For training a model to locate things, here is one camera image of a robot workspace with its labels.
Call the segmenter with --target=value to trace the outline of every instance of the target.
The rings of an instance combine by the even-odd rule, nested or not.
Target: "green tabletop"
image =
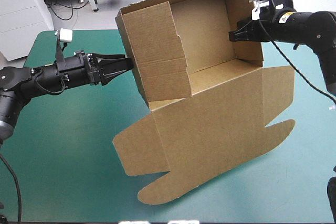
[[[41,33],[25,66],[52,63],[55,42],[54,32]],[[309,48],[294,52],[292,45],[281,47],[324,88],[317,57]],[[263,49],[265,65],[285,65],[272,45]],[[117,30],[74,31],[65,56],[76,50],[124,53]],[[328,110],[331,105],[296,76],[293,105],[274,120],[296,120],[283,144],[160,206],[139,202],[137,193],[161,174],[127,176],[112,145],[116,134],[149,113],[131,72],[104,87],[86,85],[56,97],[34,98],[1,151],[20,181],[23,221],[332,222],[326,195],[336,165],[336,111]],[[5,204],[2,213],[16,220],[15,186],[3,164],[0,201]]]

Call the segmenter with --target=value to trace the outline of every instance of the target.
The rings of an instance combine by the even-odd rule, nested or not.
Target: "corrugated cardboard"
[[[162,204],[269,152],[294,121],[266,127],[293,98],[290,67],[262,68],[260,43],[231,43],[248,0],[146,0],[116,20],[151,113],[113,143],[130,176],[168,172],[138,198]]]

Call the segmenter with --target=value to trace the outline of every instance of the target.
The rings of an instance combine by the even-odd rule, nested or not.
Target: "black robotic arm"
[[[59,95],[85,84],[106,85],[133,68],[132,60],[125,55],[77,51],[74,56],[64,58],[64,47],[71,40],[72,31],[61,29],[58,32],[56,60],[52,64],[0,70],[0,147],[13,134],[20,111],[32,98],[44,94]]]
[[[255,2],[251,17],[239,21],[237,31],[229,32],[230,41],[288,42],[294,44],[294,50],[299,45],[307,45],[319,58],[327,91],[336,95],[336,12],[297,12],[292,0],[250,1]],[[298,73],[311,87],[335,101]],[[336,223],[336,177],[329,180],[327,194]]]

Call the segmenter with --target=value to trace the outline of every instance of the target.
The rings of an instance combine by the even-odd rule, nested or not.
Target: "white cabinet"
[[[0,0],[0,52],[8,61],[27,56],[36,36],[53,29],[43,0]]]

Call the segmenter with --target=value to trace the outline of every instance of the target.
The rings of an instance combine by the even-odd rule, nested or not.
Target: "white label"
[[[282,17],[279,20],[280,24],[284,24],[286,23],[286,21],[288,20],[289,16],[292,15],[294,12],[287,12],[285,14],[282,15]]]

